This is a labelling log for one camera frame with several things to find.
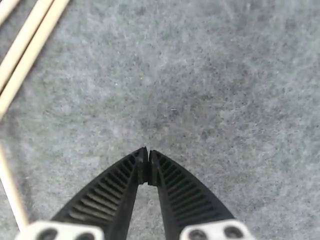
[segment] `screw hole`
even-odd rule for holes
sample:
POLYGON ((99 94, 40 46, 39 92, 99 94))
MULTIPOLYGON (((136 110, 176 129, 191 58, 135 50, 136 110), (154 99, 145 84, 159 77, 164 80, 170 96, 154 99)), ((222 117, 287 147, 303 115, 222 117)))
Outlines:
POLYGON ((37 237, 37 240, 54 240, 58 234, 58 231, 54 228, 48 228, 43 230, 39 236, 37 237))
POLYGON ((93 236, 91 233, 83 233, 75 240, 95 240, 95 236, 93 236))
POLYGON ((190 240, 207 240, 207 235, 202 230, 196 229, 189 233, 190 240))
POLYGON ((224 234, 229 239, 241 239, 243 238, 243 233, 239 228, 234 226, 228 226, 224 229, 224 234))

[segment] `wooden dowel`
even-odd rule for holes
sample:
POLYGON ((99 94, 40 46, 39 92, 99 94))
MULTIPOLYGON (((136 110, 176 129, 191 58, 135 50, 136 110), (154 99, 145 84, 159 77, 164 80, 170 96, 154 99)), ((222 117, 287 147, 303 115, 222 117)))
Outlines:
POLYGON ((0 27, 21 0, 2 0, 0 2, 0 27))
POLYGON ((26 48, 11 78, 0 95, 0 120, 7 112, 24 79, 33 66, 50 33, 70 0, 55 0, 26 48))
POLYGON ((54 0, 38 0, 0 65, 0 93, 54 0))
POLYGON ((28 218, 22 206, 2 145, 0 145, 0 179, 11 206, 16 224, 21 231, 29 224, 28 218))

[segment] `carpet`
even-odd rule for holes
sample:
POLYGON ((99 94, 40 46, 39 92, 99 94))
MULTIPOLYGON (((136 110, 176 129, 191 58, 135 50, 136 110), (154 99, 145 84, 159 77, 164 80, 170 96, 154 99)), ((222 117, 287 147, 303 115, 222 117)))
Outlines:
MULTIPOLYGON (((0 60, 35 2, 0 28, 0 60)), ((319 22, 318 0, 72 0, 0 124, 30 220, 147 146, 257 239, 319 239, 319 22)), ((14 239, 2 187, 0 208, 14 239)), ((165 239, 155 188, 127 239, 165 239)))

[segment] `ribbed grip pad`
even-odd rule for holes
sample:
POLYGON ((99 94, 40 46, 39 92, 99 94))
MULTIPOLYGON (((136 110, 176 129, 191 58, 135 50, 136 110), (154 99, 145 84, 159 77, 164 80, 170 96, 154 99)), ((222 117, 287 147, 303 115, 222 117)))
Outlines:
POLYGON ((178 240, 189 225, 234 216, 195 176, 158 151, 151 151, 150 185, 157 186, 167 240, 178 240))
POLYGON ((125 240, 139 184, 147 181, 146 148, 129 154, 109 167, 74 196, 53 221, 102 228, 105 239, 125 240))

